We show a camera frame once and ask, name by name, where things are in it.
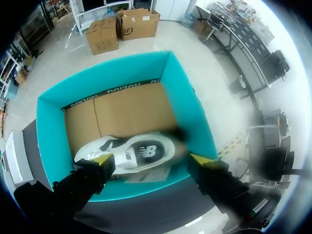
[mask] brown cardboard box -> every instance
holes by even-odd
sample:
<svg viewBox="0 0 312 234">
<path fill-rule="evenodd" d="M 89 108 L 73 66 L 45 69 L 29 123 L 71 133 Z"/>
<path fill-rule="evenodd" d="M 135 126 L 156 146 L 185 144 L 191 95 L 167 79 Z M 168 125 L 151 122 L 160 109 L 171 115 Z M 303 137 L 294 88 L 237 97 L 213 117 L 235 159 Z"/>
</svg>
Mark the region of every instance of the brown cardboard box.
<svg viewBox="0 0 312 234">
<path fill-rule="evenodd" d="M 152 10 L 136 9 L 118 12 L 123 40 L 155 37 L 160 14 Z"/>
<path fill-rule="evenodd" d="M 86 37 L 94 55 L 117 50 L 116 19 L 107 18 L 94 21 L 90 25 Z"/>
<path fill-rule="evenodd" d="M 28 72 L 26 71 L 25 68 L 21 67 L 15 80 L 17 81 L 18 84 L 24 84 L 28 76 Z"/>
<path fill-rule="evenodd" d="M 198 19 L 195 19 L 193 28 L 195 32 L 197 32 L 200 35 L 206 35 L 210 33 L 212 30 L 212 27 L 205 20 L 200 22 Z"/>
<path fill-rule="evenodd" d="M 160 82 L 123 89 L 71 107 L 65 111 L 65 123 L 72 157 L 82 146 L 103 136 L 131 137 L 177 129 Z"/>
</svg>

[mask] cardboard box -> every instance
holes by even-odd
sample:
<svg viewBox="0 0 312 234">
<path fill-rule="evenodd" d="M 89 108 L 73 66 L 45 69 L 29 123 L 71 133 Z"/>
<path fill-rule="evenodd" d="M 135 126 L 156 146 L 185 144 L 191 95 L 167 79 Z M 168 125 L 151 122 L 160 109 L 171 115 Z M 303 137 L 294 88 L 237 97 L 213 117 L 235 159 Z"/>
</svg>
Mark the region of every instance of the cardboard box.
<svg viewBox="0 0 312 234">
<path fill-rule="evenodd" d="M 123 138 L 178 128 L 160 82 L 123 89 L 73 106 L 65 110 L 65 123 L 73 158 L 82 146 L 104 136 Z"/>
<path fill-rule="evenodd" d="M 137 64 L 137 70 L 120 72 L 120 67 Z M 170 51 L 132 55 L 92 66 L 45 91 L 37 102 L 38 146 L 50 185 L 69 175 L 75 152 L 94 139 L 177 127 L 187 150 L 217 158 L 205 113 Z M 169 169 L 163 171 L 162 181 L 136 183 L 133 174 L 121 176 L 108 181 L 90 201 L 143 195 L 189 177 L 184 158 L 173 168 L 171 164 L 166 166 Z"/>
<path fill-rule="evenodd" d="M 116 19 L 107 18 L 94 21 L 90 25 L 86 37 L 94 55 L 117 50 Z"/>
<path fill-rule="evenodd" d="M 17 81 L 18 84 L 24 84 L 28 76 L 28 72 L 26 71 L 25 68 L 21 67 L 15 80 Z"/>
<path fill-rule="evenodd" d="M 212 30 L 212 27 L 205 20 L 199 21 L 198 19 L 195 19 L 193 28 L 200 35 L 206 35 Z"/>
<path fill-rule="evenodd" d="M 155 10 L 118 11 L 120 34 L 123 40 L 155 37 L 160 14 Z"/>
</svg>

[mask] paper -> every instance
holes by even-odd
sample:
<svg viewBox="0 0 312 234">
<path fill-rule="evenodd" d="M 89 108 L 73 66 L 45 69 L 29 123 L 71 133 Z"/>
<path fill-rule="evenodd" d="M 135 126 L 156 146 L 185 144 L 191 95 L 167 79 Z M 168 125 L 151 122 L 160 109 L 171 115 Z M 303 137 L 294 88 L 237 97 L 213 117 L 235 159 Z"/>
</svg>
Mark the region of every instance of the paper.
<svg viewBox="0 0 312 234">
<path fill-rule="evenodd" d="M 168 177 L 170 167 L 156 167 L 130 176 L 125 183 L 147 183 L 165 181 Z"/>
</svg>

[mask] new balance logo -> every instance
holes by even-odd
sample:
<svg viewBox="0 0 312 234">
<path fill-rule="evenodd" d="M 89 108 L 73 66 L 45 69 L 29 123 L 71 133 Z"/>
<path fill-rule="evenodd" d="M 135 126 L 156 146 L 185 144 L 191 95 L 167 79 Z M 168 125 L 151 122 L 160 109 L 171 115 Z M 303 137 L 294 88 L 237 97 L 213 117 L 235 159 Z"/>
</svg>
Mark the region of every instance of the new balance logo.
<svg viewBox="0 0 312 234">
<path fill-rule="evenodd" d="M 140 147 L 139 151 L 139 155 L 141 155 L 142 157 L 153 157 L 156 154 L 156 146 L 155 145 L 150 145 L 147 146 L 146 148 L 144 147 Z"/>
<path fill-rule="evenodd" d="M 131 155 L 128 151 L 126 151 L 126 159 L 131 160 Z"/>
</svg>

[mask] white floor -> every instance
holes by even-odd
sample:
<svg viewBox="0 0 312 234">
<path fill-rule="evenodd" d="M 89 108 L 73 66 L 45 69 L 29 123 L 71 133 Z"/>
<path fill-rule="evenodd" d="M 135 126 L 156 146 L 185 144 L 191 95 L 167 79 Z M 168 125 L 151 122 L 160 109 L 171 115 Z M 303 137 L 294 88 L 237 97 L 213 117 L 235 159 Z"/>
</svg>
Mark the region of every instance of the white floor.
<svg viewBox="0 0 312 234">
<path fill-rule="evenodd" d="M 85 35 L 77 33 L 74 25 L 70 14 L 59 20 L 56 28 L 41 41 L 42 54 L 27 81 L 19 86 L 16 97 L 7 105 L 5 138 L 12 130 L 23 130 L 36 119 L 37 97 L 68 76 L 110 59 L 161 50 L 173 51 L 182 64 L 206 113 L 217 149 L 246 131 L 248 114 L 253 110 L 251 101 L 240 100 L 240 96 L 229 89 L 239 74 L 225 55 L 214 54 L 198 40 L 195 32 L 178 22 L 160 21 L 155 38 L 119 41 L 118 50 L 94 56 Z M 234 157 L 244 153 L 244 147 L 240 148 L 232 152 Z M 215 220 L 218 215 L 219 221 L 211 222 L 211 218 Z M 212 233 L 224 222 L 224 215 L 218 210 L 212 209 L 206 217 L 212 226 L 203 220 L 192 225 L 194 232 L 181 228 L 174 233 Z"/>
</svg>

